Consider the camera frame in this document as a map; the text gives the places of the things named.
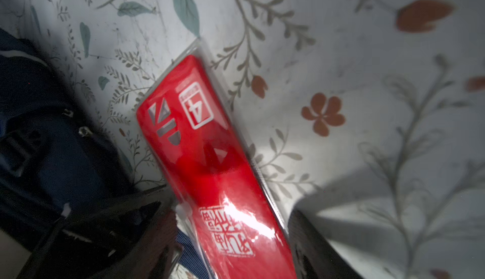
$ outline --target floral pattern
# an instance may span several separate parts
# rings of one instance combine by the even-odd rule
[[[0,0],[0,27],[33,42],[139,189],[164,180],[136,107],[200,36],[284,217],[304,211],[364,278],[467,279],[485,246],[483,4]]]

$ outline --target orange petal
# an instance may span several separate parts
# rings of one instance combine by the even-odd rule
[[[339,126],[345,123],[345,117],[342,114],[331,114],[324,116],[324,120],[330,126]]]
[[[430,271],[430,273],[436,279],[452,279],[452,276],[450,275],[450,273],[448,273],[447,271],[444,271],[444,270],[433,269],[433,270]]]
[[[261,76],[254,75],[253,81],[251,82],[251,89],[253,90],[254,94],[258,95],[259,98],[264,98],[264,91],[268,90],[268,85]]]
[[[315,111],[315,113],[317,114],[321,114],[326,100],[327,98],[322,93],[316,93],[315,95],[313,95],[310,101],[310,105],[313,111]]]
[[[416,0],[398,11],[396,27],[408,33],[429,32],[435,28],[432,22],[452,12],[453,6],[442,0]]]
[[[320,119],[316,120],[313,124],[313,131],[322,137],[327,137],[329,133],[327,126]]]
[[[313,116],[308,106],[302,107],[302,117],[306,120],[315,120],[318,117]]]
[[[485,89],[485,76],[477,76],[468,79],[467,92],[478,92]]]
[[[340,100],[339,97],[332,96],[328,100],[328,107],[327,107],[327,110],[325,111],[325,115],[336,114],[338,113],[338,111],[340,111],[341,107],[342,107],[342,100]]]

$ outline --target white rounded rectangle outline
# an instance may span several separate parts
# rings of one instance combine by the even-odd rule
[[[199,122],[198,124],[194,124],[194,122],[192,120],[192,117],[190,116],[189,110],[185,106],[185,102],[188,101],[188,100],[190,100],[197,93],[200,93],[200,97],[202,98],[202,103],[203,103],[203,105],[205,105],[205,107],[207,107],[207,110],[208,110],[210,116],[209,116],[209,118],[204,119],[203,121]],[[192,129],[197,130],[201,126],[208,124],[209,122],[211,122],[214,119],[214,113],[212,112],[212,110],[210,109],[209,104],[207,103],[206,95],[202,91],[202,88],[201,88],[200,84],[197,81],[191,83],[191,85],[189,85],[188,87],[186,87],[182,91],[182,93],[179,94],[179,101],[180,101],[180,104],[182,104],[182,107],[183,107],[183,110],[185,112],[185,115],[189,119],[189,122],[190,122],[190,125],[192,126]]]

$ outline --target black buckle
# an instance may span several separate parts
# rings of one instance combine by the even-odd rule
[[[15,130],[0,139],[0,166],[15,177],[32,165],[45,136],[39,130]]]

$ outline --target plastic packaging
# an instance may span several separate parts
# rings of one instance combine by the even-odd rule
[[[150,89],[137,110],[142,133],[211,276],[295,279],[282,218],[218,99],[220,84],[204,70],[202,50],[196,41]]]

